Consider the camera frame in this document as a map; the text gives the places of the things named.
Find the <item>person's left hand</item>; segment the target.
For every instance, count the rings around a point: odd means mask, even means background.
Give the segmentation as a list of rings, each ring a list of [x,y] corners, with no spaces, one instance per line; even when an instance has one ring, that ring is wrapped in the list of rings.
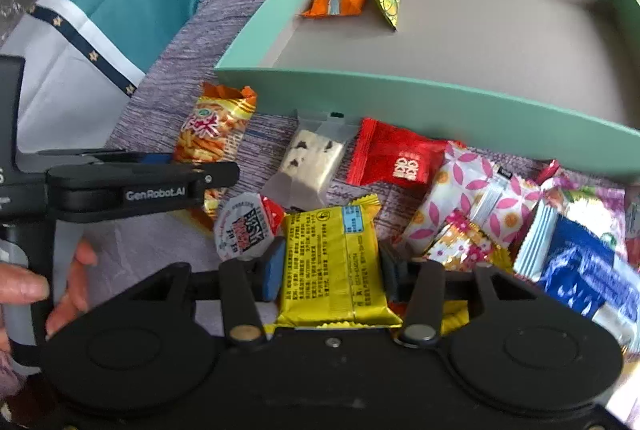
[[[68,269],[66,291],[46,321],[50,337],[81,314],[89,311],[87,268],[96,266],[98,256],[88,240],[82,238],[76,247]],[[46,279],[36,273],[9,263],[1,265],[1,303],[32,304],[47,300],[50,287]]]

